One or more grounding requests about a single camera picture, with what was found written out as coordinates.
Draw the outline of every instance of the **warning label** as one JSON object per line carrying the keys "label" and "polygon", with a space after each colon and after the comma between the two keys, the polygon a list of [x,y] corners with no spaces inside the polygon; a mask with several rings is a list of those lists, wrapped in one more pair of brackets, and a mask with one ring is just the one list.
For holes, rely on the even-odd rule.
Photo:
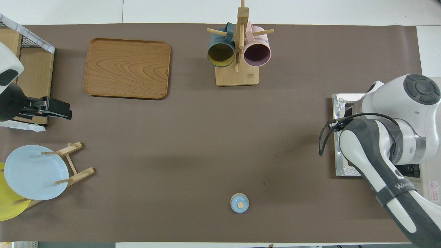
{"label": "warning label", "polygon": [[438,181],[429,181],[430,201],[437,203],[440,201]]}

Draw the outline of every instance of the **table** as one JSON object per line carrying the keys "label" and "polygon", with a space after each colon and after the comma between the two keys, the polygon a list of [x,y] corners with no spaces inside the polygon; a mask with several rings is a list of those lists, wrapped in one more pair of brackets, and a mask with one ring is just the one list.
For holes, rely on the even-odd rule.
{"label": "table", "polygon": [[[59,149],[96,173],[59,197],[0,222],[0,241],[408,242],[362,179],[337,178],[332,143],[319,157],[332,93],[421,73],[411,26],[274,28],[256,86],[217,87],[206,28],[221,24],[28,26],[56,47],[51,96],[72,120],[47,131],[0,128],[0,160],[17,147]],[[96,98],[83,91],[94,38],[167,42],[163,100]],[[229,200],[244,193],[250,208]]]}

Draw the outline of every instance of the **small blue round object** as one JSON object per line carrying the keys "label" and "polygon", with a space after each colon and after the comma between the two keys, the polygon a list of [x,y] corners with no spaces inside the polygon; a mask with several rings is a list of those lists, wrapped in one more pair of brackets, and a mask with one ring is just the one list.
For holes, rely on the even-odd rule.
{"label": "small blue round object", "polygon": [[243,213],[247,211],[248,207],[250,206],[250,201],[246,195],[237,193],[232,196],[230,204],[233,211],[236,213]]}

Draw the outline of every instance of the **black velcro strap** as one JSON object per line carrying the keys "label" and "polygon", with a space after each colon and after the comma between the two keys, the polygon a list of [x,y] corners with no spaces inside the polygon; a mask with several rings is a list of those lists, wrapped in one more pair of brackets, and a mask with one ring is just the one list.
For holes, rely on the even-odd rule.
{"label": "black velcro strap", "polygon": [[415,186],[406,178],[396,179],[392,183],[386,185],[377,193],[377,200],[381,206],[385,206],[392,199],[396,198],[410,190],[416,190]]}

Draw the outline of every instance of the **white machine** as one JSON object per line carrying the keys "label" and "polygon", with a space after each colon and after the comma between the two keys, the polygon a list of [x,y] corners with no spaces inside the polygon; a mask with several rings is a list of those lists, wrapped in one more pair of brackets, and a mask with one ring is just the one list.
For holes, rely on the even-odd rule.
{"label": "white machine", "polygon": [[70,104],[50,97],[40,99],[26,97],[21,88],[12,81],[24,70],[18,58],[0,42],[0,121],[19,116],[53,116],[72,118]]}
{"label": "white machine", "polygon": [[441,247],[441,207],[422,197],[395,165],[433,159],[440,146],[435,115],[441,92],[416,74],[377,81],[344,118],[328,122],[343,130],[340,149],[408,239],[418,247]]}

